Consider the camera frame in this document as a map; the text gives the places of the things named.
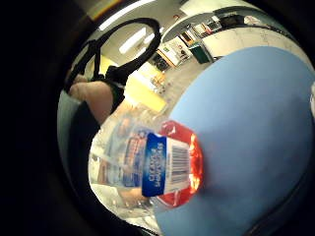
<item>barcode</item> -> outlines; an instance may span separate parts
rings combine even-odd
[[[187,148],[172,147],[171,149],[171,178],[170,183],[185,182],[188,179],[189,152]]]

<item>blue label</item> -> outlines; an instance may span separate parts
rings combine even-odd
[[[142,195],[162,195],[165,185],[166,137],[148,134],[142,179]]]

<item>bottle label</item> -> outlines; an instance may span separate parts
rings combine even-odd
[[[140,127],[131,136],[126,148],[124,166],[122,170],[122,183],[124,187],[140,187],[142,177],[142,158],[145,154],[147,135],[151,130]]]
[[[142,194],[153,197],[189,186],[189,146],[149,133],[145,149]]]

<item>yellow object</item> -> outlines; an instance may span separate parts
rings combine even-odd
[[[165,75],[161,71],[159,71],[156,67],[151,65],[149,62],[146,62],[145,64],[143,64],[139,68],[138,72],[149,80],[165,77]]]
[[[149,89],[147,85],[137,79],[139,74],[133,73],[130,75],[126,89],[125,96],[128,100],[131,98],[131,102],[135,101],[147,106],[156,113],[161,113],[166,108],[166,102],[157,95],[153,90]]]
[[[105,75],[109,66],[118,66],[118,64],[108,59],[107,57],[100,55],[99,73]],[[94,69],[95,69],[95,63],[92,62],[91,71],[93,71]]]

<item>ceiling light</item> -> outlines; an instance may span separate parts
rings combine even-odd
[[[144,40],[145,43],[148,43],[150,42],[152,39],[154,39],[155,37],[155,34],[154,33],[151,33],[149,36],[147,36]]]
[[[121,45],[121,47],[119,47],[119,51],[122,54],[125,54],[133,45],[136,44],[137,41],[139,41],[145,35],[146,35],[146,28],[140,29],[131,37],[129,37],[127,41],[125,41],[124,44]]]
[[[142,6],[145,5],[147,3],[151,3],[154,2],[156,0],[140,0],[138,2],[135,2],[133,4],[130,4],[128,7],[125,7],[123,9],[121,9],[119,12],[117,12],[116,14],[112,15],[110,18],[108,18],[106,21],[104,21],[100,26],[99,29],[100,30],[105,30],[107,27],[109,27],[113,22],[117,21],[117,19],[121,18],[122,16],[124,16],[125,14],[127,14],[128,12]]]

